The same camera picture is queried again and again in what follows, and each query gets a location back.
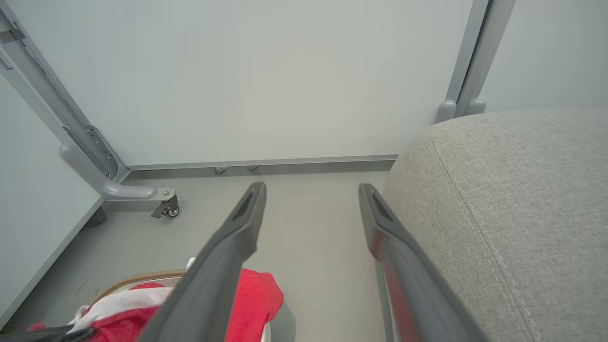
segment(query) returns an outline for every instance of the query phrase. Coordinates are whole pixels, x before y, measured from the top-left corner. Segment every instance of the gray floor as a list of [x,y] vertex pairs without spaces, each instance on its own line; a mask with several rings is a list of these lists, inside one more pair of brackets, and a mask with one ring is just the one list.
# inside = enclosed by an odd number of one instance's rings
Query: gray floor
[[124,184],[174,187],[180,214],[150,217],[157,203],[105,203],[108,221],[83,229],[13,316],[60,325],[99,291],[127,276],[183,268],[250,183],[268,200],[257,252],[244,267],[270,272],[285,295],[273,341],[383,341],[374,261],[367,251],[358,184],[384,187],[392,162],[136,172]]

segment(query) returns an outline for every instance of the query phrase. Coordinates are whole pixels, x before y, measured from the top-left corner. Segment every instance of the white wall panel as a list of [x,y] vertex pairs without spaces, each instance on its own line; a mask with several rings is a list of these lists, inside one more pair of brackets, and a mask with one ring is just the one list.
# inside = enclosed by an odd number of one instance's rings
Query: white wall panel
[[8,1],[129,166],[401,153],[472,0]]
[[608,1],[517,0],[480,98],[486,112],[608,105]]
[[0,114],[1,328],[20,302],[9,307],[50,266],[49,258],[100,195],[63,161],[59,139],[2,74]]

